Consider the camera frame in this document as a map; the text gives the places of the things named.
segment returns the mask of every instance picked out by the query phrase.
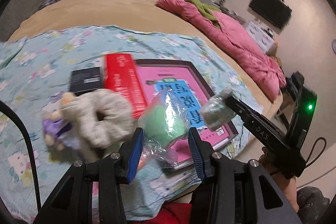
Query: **white knitted plush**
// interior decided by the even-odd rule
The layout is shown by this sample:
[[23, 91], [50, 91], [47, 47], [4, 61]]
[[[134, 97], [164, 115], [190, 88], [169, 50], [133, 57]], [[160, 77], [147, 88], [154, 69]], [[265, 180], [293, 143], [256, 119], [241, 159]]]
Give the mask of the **white knitted plush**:
[[[93, 147], [107, 148], [132, 134], [132, 106], [111, 90], [98, 89], [78, 97], [65, 93], [60, 110]], [[103, 121], [98, 121], [97, 112], [105, 116]]]

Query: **plush animal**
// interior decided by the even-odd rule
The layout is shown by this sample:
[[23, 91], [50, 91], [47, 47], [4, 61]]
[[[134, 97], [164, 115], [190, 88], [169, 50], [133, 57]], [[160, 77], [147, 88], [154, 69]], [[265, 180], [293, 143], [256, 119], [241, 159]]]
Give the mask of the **plush animal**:
[[59, 111], [63, 93], [53, 95], [48, 104], [41, 109], [44, 142], [59, 151], [64, 150], [65, 146], [58, 138], [71, 130], [71, 124], [63, 119]]
[[[108, 89], [98, 89], [78, 97], [64, 93], [60, 112], [92, 147], [105, 149], [133, 133], [131, 104]], [[98, 120], [98, 113], [103, 117], [102, 121]]]

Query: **green object in plastic bag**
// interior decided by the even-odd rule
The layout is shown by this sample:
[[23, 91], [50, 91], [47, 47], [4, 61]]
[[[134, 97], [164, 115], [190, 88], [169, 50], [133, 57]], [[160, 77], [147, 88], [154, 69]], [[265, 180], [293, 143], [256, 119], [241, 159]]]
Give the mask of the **green object in plastic bag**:
[[144, 133], [148, 140], [156, 140], [161, 147], [169, 147], [188, 134], [186, 122], [165, 106], [156, 106], [145, 117]]

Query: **television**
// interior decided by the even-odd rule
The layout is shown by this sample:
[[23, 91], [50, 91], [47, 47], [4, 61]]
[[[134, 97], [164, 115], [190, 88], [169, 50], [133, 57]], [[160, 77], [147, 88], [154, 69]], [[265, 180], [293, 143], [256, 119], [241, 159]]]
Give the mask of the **television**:
[[281, 0], [251, 0], [249, 7], [279, 29], [288, 23], [292, 13]]

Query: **pink blanket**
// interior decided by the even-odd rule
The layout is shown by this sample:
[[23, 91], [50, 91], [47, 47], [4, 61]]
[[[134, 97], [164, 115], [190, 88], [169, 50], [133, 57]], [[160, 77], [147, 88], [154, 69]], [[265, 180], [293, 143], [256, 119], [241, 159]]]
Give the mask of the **pink blanket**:
[[256, 82], [270, 101], [279, 88], [286, 85], [285, 77], [275, 60], [265, 55], [247, 31], [233, 18], [212, 11], [219, 19], [220, 29], [203, 17], [195, 5], [184, 0], [158, 0], [157, 6], [182, 17], [202, 31], [211, 41], [231, 56]]

